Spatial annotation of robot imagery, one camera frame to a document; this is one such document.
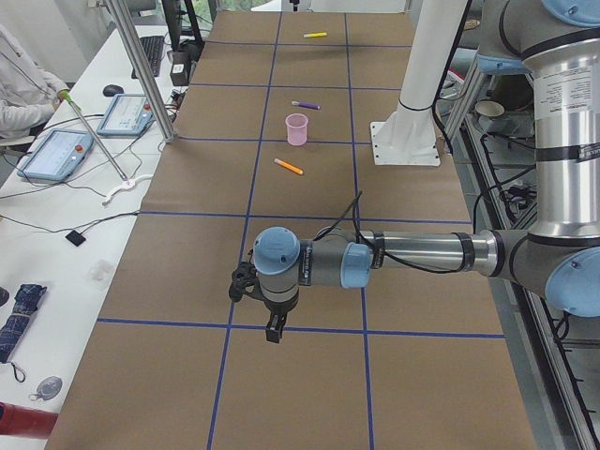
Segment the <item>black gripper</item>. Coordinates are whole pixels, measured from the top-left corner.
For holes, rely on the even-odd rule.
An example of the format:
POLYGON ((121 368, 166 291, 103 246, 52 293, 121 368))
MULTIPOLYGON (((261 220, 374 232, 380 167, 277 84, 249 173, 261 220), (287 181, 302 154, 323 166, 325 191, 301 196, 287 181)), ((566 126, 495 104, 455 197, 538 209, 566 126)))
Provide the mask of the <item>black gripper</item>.
MULTIPOLYGON (((246 295, 249 298, 261 299, 261 286, 257 269, 252 262, 240 262, 232 272, 232 282, 229 287, 229 297, 233 302, 239 302, 246 295)), ((268 342, 279 343, 283 336, 287 321, 287 313, 274 310, 270 313, 265 326, 265 337, 268 342)))

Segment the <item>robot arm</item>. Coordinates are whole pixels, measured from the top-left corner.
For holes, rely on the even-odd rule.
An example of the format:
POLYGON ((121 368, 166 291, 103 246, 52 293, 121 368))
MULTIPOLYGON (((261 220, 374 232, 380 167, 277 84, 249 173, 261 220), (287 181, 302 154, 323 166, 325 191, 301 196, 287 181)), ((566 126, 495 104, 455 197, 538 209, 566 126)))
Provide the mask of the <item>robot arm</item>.
POLYGON ((599 5, 487 1, 479 67, 533 77, 537 218, 526 231, 346 231, 310 240, 262 231, 232 272, 229 296, 262 302, 266 337, 279 342, 303 286, 363 288, 397 264, 429 273, 504 278, 579 317, 599 313, 599 5))

